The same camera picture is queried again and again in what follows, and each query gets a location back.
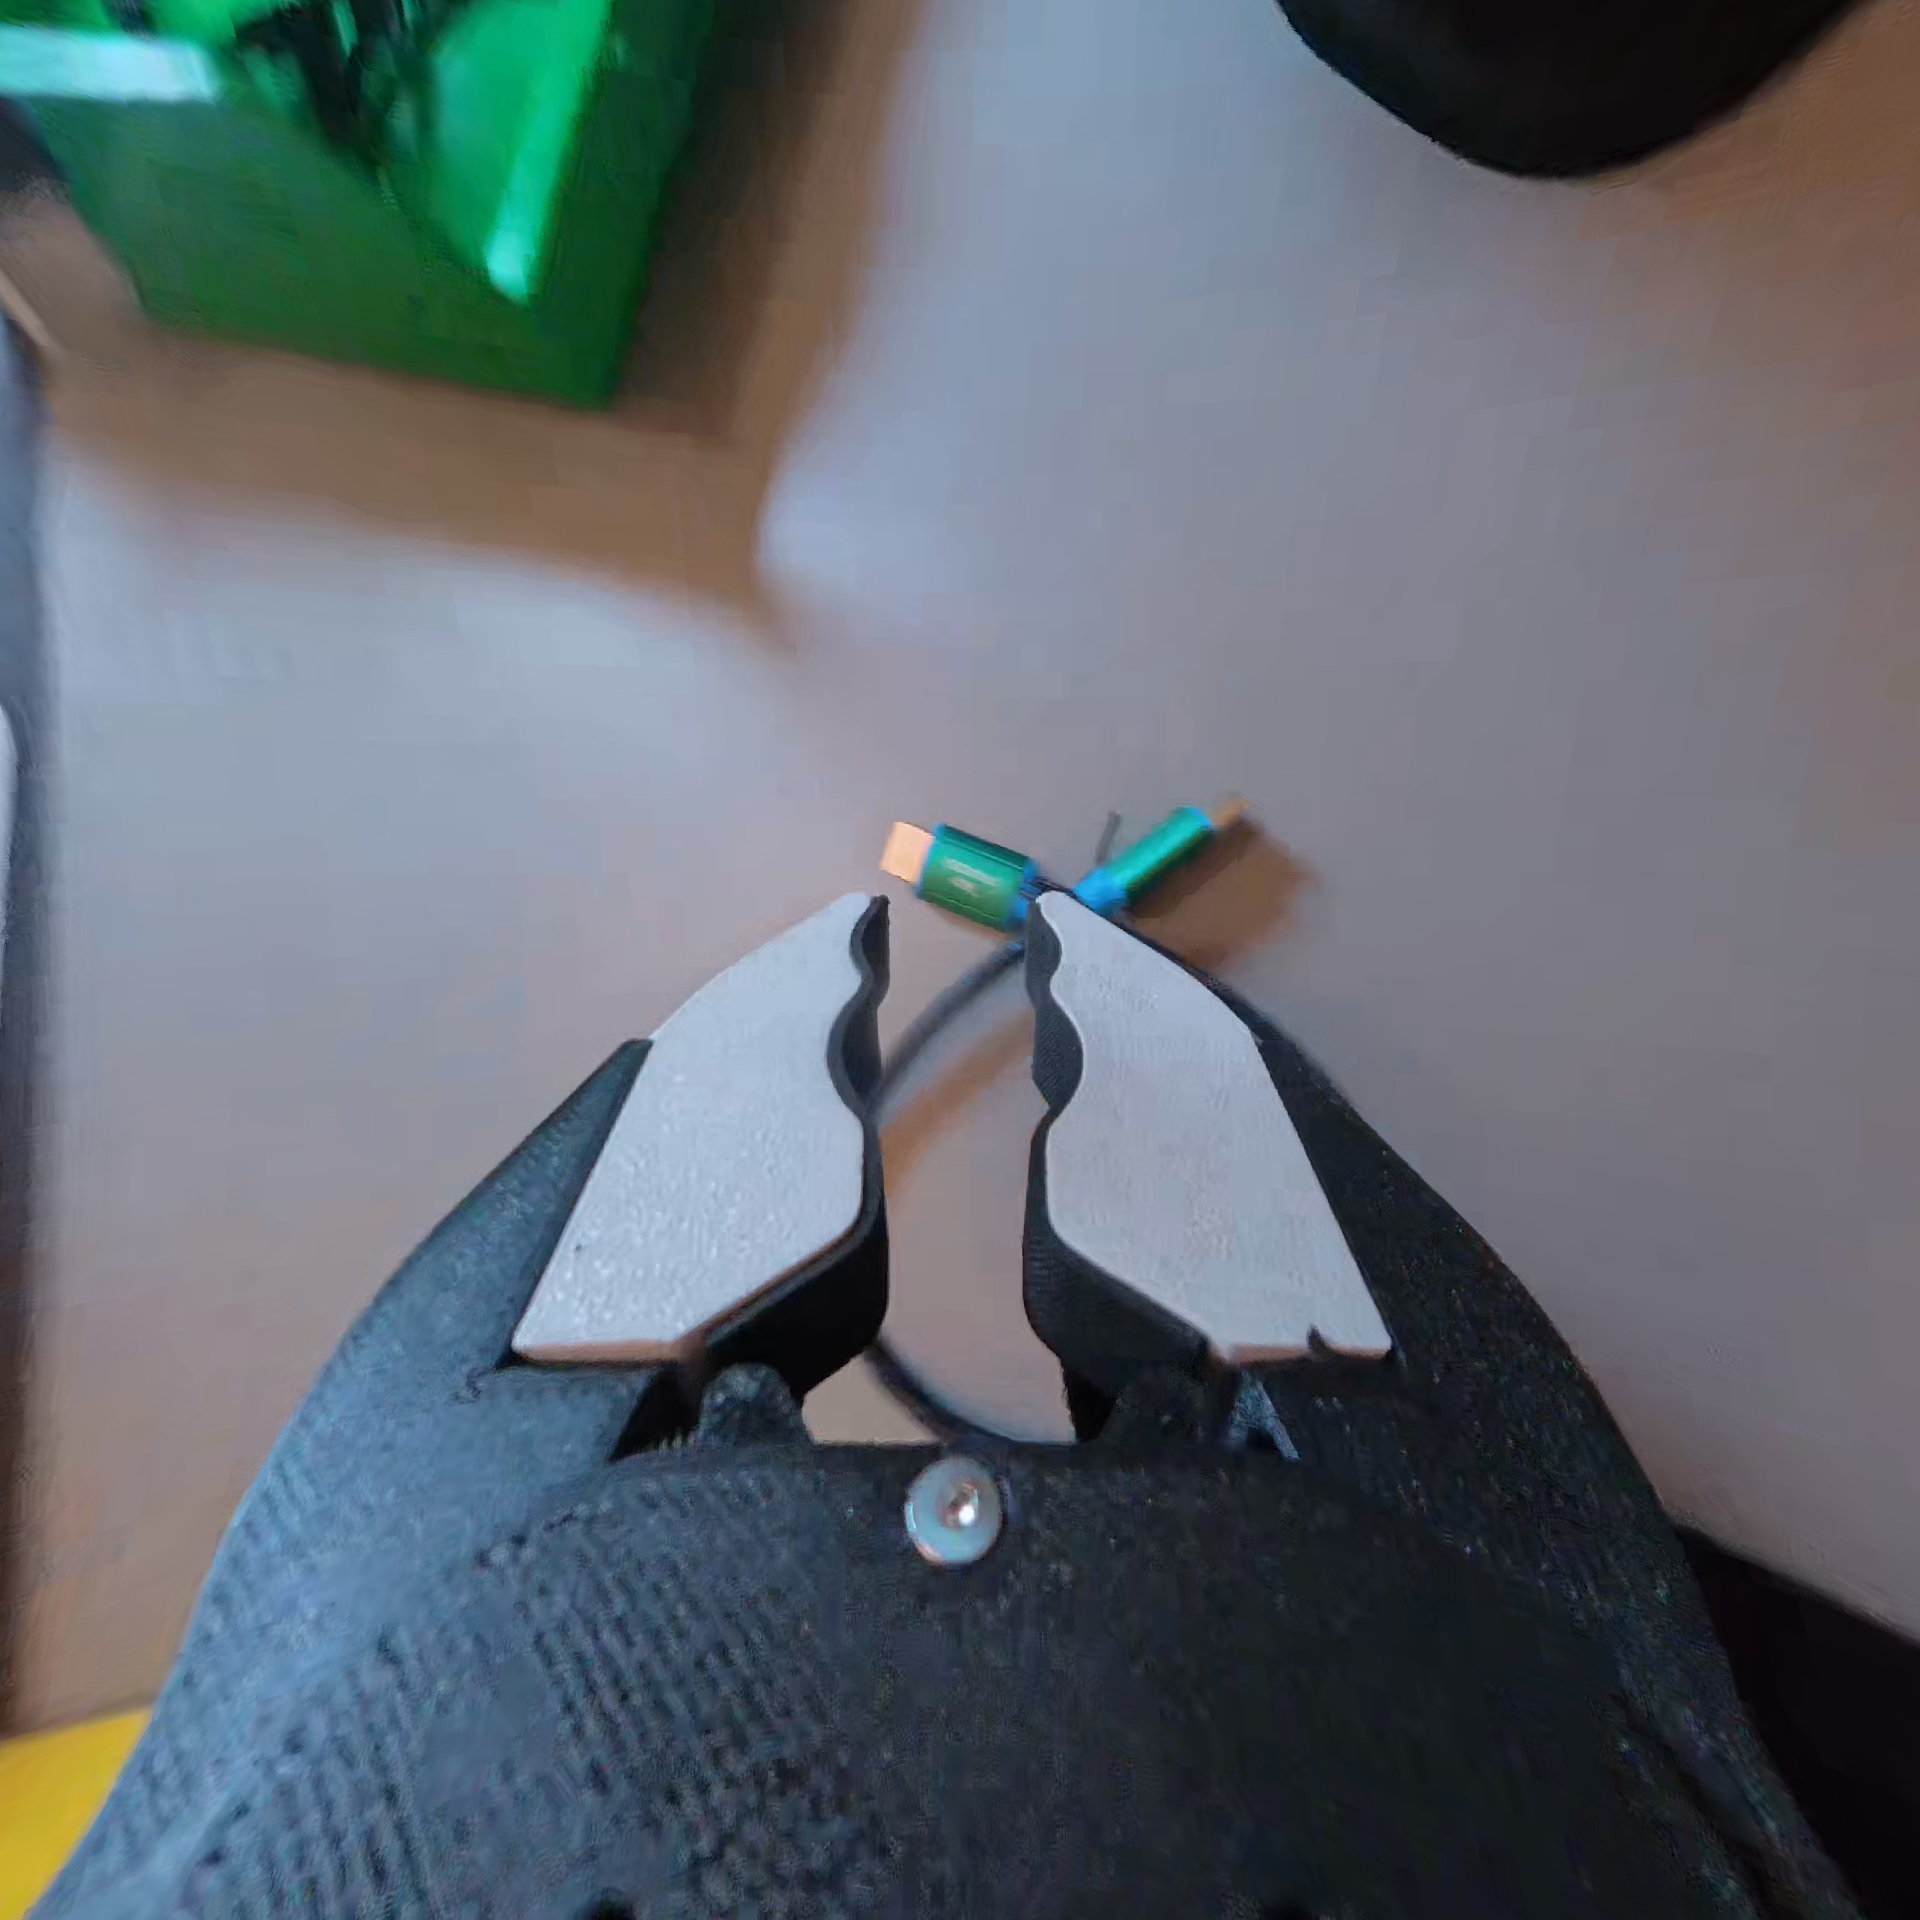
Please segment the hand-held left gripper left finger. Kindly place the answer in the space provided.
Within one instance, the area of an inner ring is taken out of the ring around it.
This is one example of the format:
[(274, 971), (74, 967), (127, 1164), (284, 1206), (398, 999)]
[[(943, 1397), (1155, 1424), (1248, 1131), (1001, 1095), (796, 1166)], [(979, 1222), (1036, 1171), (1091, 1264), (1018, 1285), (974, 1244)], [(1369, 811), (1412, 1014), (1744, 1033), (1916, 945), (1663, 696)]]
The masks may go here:
[(660, 1022), (513, 1334), (545, 1364), (721, 1364), (784, 1302), (854, 1329), (849, 1261), (879, 1249), (873, 1091), (889, 908), (840, 895)]

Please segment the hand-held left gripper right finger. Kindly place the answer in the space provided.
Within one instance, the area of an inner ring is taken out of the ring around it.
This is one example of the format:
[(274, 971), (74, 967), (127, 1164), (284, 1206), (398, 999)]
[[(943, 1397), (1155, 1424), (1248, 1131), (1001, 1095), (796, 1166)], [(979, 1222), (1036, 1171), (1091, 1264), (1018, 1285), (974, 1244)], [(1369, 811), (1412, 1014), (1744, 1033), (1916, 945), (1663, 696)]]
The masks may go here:
[(1026, 1313), (1063, 1364), (1380, 1359), (1392, 1336), (1258, 1033), (1071, 893), (1030, 912)]

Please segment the yellow plastic bin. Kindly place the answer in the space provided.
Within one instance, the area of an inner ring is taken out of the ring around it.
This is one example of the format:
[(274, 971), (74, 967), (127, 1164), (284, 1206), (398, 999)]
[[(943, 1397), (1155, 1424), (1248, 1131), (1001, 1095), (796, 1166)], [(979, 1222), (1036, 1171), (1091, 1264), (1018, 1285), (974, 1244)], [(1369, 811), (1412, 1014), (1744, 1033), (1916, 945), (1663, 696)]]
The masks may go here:
[(148, 1710), (2, 1741), (2, 1915), (26, 1915), (74, 1853), (147, 1729)]

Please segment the green plastic bin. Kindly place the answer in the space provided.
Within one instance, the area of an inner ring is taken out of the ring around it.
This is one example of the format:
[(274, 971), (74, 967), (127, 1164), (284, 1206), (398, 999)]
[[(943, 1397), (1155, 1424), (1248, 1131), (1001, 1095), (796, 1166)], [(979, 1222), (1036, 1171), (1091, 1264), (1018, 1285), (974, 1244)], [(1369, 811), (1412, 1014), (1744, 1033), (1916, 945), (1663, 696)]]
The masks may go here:
[(4, 101), (140, 308), (602, 408), (713, 3), (26, 3)]

